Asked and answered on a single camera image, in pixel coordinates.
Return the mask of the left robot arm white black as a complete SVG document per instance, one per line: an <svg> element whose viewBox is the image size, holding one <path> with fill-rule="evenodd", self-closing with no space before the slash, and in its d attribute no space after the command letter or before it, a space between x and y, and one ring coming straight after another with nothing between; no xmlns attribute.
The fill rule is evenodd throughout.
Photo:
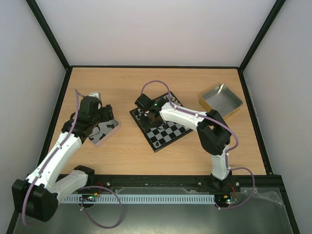
<svg viewBox="0 0 312 234"><path fill-rule="evenodd" d="M61 180L58 177L70 159L100 123L114 118L111 105L103 106L100 93L84 96L76 111L64 123L57 142L37 168L25 180L12 185L15 209L26 216L46 222L52 218L60 202L84 186L95 183L95 171L77 166Z"/></svg>

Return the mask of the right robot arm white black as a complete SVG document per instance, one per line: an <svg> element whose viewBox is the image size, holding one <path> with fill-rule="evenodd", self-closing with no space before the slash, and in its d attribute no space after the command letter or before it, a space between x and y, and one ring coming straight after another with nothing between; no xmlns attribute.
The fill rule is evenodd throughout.
<svg viewBox="0 0 312 234"><path fill-rule="evenodd" d="M218 111L195 111L173 103L170 97L150 99L145 94L137 98L135 105L143 112L140 122L144 129L171 121L197 132L202 148L211 156L212 186L218 191L229 186L232 173L228 152L232 134Z"/></svg>

